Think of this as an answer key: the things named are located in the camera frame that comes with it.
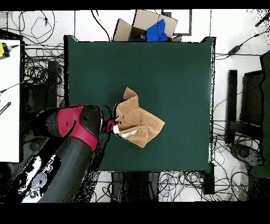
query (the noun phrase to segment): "yellow device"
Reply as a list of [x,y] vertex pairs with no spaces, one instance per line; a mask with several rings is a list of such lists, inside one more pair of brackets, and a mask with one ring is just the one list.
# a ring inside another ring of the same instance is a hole
[[0,43],[0,60],[8,58],[10,56],[10,46],[7,46],[6,43]]
[[5,51],[4,51],[3,45],[2,45],[2,43],[0,43],[0,57],[3,56],[4,52]]

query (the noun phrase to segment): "white table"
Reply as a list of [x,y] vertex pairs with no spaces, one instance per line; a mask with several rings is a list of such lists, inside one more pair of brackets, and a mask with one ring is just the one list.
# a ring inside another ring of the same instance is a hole
[[[0,40],[8,46],[20,44],[19,40]],[[0,91],[20,82],[20,47],[10,52],[10,57],[0,60]],[[0,162],[19,162],[20,86],[2,93],[0,110],[11,105],[0,115]]]

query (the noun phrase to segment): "power adapter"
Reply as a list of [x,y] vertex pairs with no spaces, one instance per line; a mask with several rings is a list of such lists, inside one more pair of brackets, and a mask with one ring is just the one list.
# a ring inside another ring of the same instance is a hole
[[228,52],[228,55],[229,55],[229,56],[234,55],[237,51],[240,50],[241,46],[243,46],[244,43],[242,43],[242,44],[240,44],[240,45],[236,45],[234,48],[232,48],[232,49]]

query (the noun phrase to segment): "table surface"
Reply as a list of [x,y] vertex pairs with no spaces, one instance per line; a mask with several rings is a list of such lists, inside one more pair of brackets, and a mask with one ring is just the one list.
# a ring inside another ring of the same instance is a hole
[[[9,46],[20,44],[19,40],[0,40]],[[11,56],[0,60],[0,91],[20,82],[20,48],[14,48]],[[19,162],[19,112],[20,86],[15,86],[0,96],[0,109],[11,105],[0,115],[0,162]]]
[[213,38],[204,43],[67,39],[70,105],[113,109],[129,87],[141,108],[165,122],[145,148],[113,135],[100,171],[209,169]]

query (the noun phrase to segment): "cardboard box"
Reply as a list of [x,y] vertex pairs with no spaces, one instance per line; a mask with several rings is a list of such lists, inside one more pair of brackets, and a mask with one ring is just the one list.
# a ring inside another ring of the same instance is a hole
[[113,41],[129,41],[132,35],[146,35],[146,30],[162,19],[165,21],[165,33],[168,42],[178,42],[179,38],[175,40],[172,38],[177,20],[146,10],[136,10],[132,26],[124,20],[118,19]]

